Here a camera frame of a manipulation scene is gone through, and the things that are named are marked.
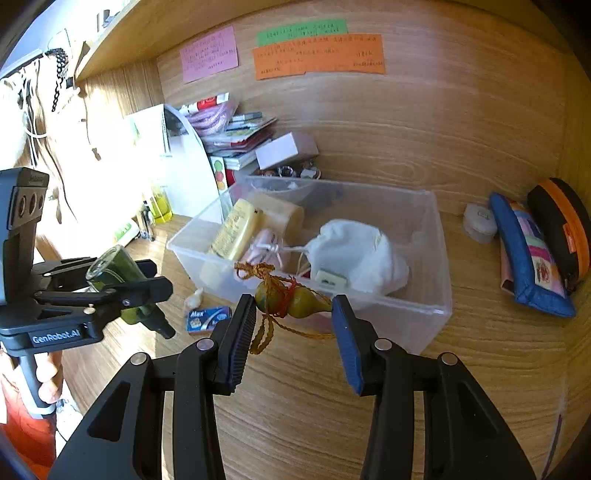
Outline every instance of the orange clothing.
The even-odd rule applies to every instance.
[[[34,420],[15,385],[0,375],[6,399],[7,424],[0,425],[13,447],[40,480],[47,480],[56,459],[56,416]]]

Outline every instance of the finger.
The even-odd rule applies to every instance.
[[[14,371],[14,363],[10,356],[0,350],[0,375],[4,375],[7,379],[11,379]]]
[[[39,398],[45,403],[55,403],[61,397],[61,388],[63,384],[64,370],[60,367],[56,375],[39,388]]]
[[[61,351],[52,353],[36,353],[37,379],[41,383],[49,382],[61,365]]]

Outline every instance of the white paper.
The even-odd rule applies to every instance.
[[[208,208],[211,222],[222,221],[222,208],[212,167],[203,143],[189,121],[170,105],[164,108],[174,114],[188,134],[170,137],[170,156],[164,162],[166,193],[173,213],[194,217],[202,213],[211,203],[217,207]]]
[[[170,153],[168,135],[164,122],[164,106],[156,105],[128,117],[135,127],[132,132],[137,147],[154,155],[167,155]]]

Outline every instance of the blue pouch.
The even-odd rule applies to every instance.
[[[511,264],[515,301],[559,317],[573,317],[573,302],[529,211],[499,193],[491,195],[491,210]]]

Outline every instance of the stack of books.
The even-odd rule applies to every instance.
[[[271,141],[270,126],[275,121],[261,112],[243,113],[233,116],[223,132],[201,137],[212,165],[221,162],[225,166],[227,186],[258,167],[255,149]]]
[[[223,155],[219,155],[220,151],[248,153],[273,136],[269,126],[276,120],[275,117],[262,117],[250,123],[241,124],[240,128],[235,128],[232,125],[233,122],[230,122],[223,132],[201,137],[201,141],[205,152],[210,155],[221,157]]]

